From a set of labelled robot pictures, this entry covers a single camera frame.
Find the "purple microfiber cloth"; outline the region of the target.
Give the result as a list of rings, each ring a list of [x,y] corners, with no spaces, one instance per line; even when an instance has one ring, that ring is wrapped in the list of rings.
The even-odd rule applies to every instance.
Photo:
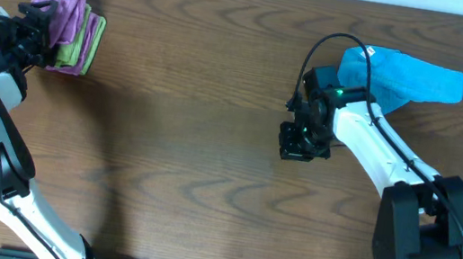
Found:
[[[31,0],[45,2],[48,0]],[[70,44],[82,27],[86,0],[54,0],[58,2],[56,13],[49,26],[50,46]]]

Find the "blue microfiber cloth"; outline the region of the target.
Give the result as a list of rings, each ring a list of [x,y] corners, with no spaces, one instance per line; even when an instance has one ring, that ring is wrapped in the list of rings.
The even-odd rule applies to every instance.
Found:
[[[453,104],[463,99],[463,72],[390,48],[347,49],[337,75],[347,87],[364,86],[370,79],[370,91],[384,114],[409,102]]]

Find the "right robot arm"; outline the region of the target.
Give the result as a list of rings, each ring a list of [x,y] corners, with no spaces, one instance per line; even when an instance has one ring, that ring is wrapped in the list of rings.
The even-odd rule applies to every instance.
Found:
[[[410,150],[365,89],[306,80],[280,127],[280,157],[330,156],[337,139],[380,196],[373,259],[463,259],[463,181],[442,177]]]

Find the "folded purple cloth in stack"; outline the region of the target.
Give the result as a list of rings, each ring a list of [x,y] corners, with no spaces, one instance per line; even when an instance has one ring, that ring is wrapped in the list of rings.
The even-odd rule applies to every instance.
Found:
[[[89,18],[89,28],[87,29],[88,34],[86,35],[86,39],[84,45],[82,47],[82,53],[80,54],[80,59],[78,63],[74,67],[62,67],[62,68],[55,68],[54,66],[47,66],[47,70],[51,71],[58,71],[59,73],[70,74],[71,76],[80,76],[81,75],[81,68],[84,65],[85,57],[87,55],[87,49],[89,49],[89,43],[91,42],[91,36],[93,34],[93,29],[96,24],[95,17],[98,16],[91,11],[91,16]]]

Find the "folded green cloth top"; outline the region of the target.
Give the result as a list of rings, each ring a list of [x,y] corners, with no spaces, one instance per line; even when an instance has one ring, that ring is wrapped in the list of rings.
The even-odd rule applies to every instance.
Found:
[[[89,28],[91,10],[92,7],[89,4],[86,4],[84,10],[84,21],[77,31],[75,39],[70,44],[59,46],[57,59],[54,66],[55,68],[74,67],[76,63],[78,63],[86,35],[88,34],[87,29]]]

